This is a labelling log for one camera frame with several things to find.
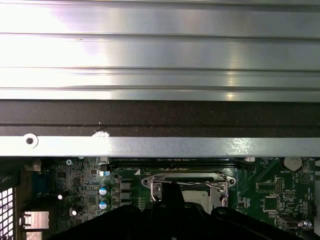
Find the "electrolytic capacitor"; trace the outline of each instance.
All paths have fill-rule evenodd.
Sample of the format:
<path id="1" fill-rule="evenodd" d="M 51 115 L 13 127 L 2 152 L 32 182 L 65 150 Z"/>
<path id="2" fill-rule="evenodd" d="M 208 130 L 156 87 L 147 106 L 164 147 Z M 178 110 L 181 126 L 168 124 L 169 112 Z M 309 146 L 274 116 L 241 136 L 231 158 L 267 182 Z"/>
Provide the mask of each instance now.
<path id="1" fill-rule="evenodd" d="M 82 212 L 82 210 L 84 209 L 84 207 L 82 205 L 78 205 L 75 208 L 73 208 L 72 210 L 72 215 L 73 216 L 77 216 L 80 212 Z"/>
<path id="2" fill-rule="evenodd" d="M 99 189 L 100 195 L 106 195 L 108 193 L 109 187 L 107 185 L 102 185 Z"/>
<path id="3" fill-rule="evenodd" d="M 59 200 L 65 199 L 69 195 L 70 195 L 69 191 L 68 190 L 64 190 L 62 193 L 58 194 L 58 199 Z"/>
<path id="4" fill-rule="evenodd" d="M 108 199 L 104 198 L 101 200 L 101 202 L 99 203 L 99 208 L 102 210 L 105 210 L 108 207 Z"/>

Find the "screw hole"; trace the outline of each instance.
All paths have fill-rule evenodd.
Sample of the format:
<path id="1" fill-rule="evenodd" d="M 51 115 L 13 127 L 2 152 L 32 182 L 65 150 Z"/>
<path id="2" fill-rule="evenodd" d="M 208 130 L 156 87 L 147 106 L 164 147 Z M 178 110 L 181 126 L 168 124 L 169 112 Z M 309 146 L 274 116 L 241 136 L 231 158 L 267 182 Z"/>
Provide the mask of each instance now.
<path id="1" fill-rule="evenodd" d="M 34 143 L 34 140 L 33 140 L 32 138 L 28 137 L 28 138 L 25 140 L 25 142 L 26 142 L 27 144 L 31 145 L 31 144 Z"/>

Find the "silver metal bar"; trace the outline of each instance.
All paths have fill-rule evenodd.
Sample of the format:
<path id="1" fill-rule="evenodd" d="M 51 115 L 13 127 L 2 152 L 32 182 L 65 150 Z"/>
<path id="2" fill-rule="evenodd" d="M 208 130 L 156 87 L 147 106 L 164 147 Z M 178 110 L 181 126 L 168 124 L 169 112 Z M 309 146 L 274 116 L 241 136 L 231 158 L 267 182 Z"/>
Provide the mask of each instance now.
<path id="1" fill-rule="evenodd" d="M 0 67 L 317 71 L 320 45 L 242 39 L 0 35 Z"/>
<path id="2" fill-rule="evenodd" d="M 8 89 L 320 89 L 320 72 L 297 71 L 2 67 L 0 79 Z"/>
<path id="3" fill-rule="evenodd" d="M 316 157 L 319 138 L 1 136 L 0 156 Z"/>
<path id="4" fill-rule="evenodd" d="M 319 91 L 233 89 L 0 89 L 1 99 L 320 102 Z"/>
<path id="5" fill-rule="evenodd" d="M 0 98 L 320 102 L 317 5 L 0 0 Z"/>
<path id="6" fill-rule="evenodd" d="M 320 37 L 317 9 L 292 10 L 287 6 L 278 10 L 237 2 L 238 5 L 209 5 L 206 1 L 190 5 L 188 1 L 2 1 L 0 22 L 9 24 L 1 24 L 0 32 Z"/>

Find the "capacitor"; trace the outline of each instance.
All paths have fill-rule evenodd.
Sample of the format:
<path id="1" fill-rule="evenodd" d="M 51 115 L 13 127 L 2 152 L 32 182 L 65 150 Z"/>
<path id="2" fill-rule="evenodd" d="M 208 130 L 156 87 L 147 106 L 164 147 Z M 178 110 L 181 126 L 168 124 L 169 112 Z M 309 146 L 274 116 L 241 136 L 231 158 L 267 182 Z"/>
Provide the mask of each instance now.
<path id="1" fill-rule="evenodd" d="M 100 195 L 106 195 L 108 193 L 109 187 L 107 185 L 102 185 L 99 189 Z"/>
<path id="2" fill-rule="evenodd" d="M 73 216 L 77 216 L 80 212 L 82 212 L 82 210 L 84 209 L 84 206 L 82 205 L 78 205 L 75 208 L 73 208 L 72 210 L 72 215 Z"/>
<path id="3" fill-rule="evenodd" d="M 58 194 L 58 199 L 59 200 L 65 199 L 69 195 L 70 195 L 69 191 L 68 190 L 64 190 L 62 193 Z"/>
<path id="4" fill-rule="evenodd" d="M 99 208 L 102 210 L 105 210 L 108 207 L 108 203 L 109 203 L 108 199 L 106 198 L 102 199 L 101 202 L 99 203 Z"/>
<path id="5" fill-rule="evenodd" d="M 302 221 L 303 226 L 305 226 L 306 228 L 311 228 L 312 227 L 312 222 L 310 220 L 303 220 Z"/>
<path id="6" fill-rule="evenodd" d="M 290 171 L 297 171 L 302 167 L 301 157 L 286 157 L 281 161 L 281 165 Z"/>

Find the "white mark on metal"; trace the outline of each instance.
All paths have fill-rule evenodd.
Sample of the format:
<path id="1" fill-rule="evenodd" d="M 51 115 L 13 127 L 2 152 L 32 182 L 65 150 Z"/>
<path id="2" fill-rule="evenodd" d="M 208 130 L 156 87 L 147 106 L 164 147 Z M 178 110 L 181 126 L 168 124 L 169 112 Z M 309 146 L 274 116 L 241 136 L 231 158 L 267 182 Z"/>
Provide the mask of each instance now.
<path id="1" fill-rule="evenodd" d="M 97 131 L 92 135 L 92 137 L 102 137 L 102 138 L 108 138 L 109 136 L 110 134 L 107 133 L 106 131 Z"/>

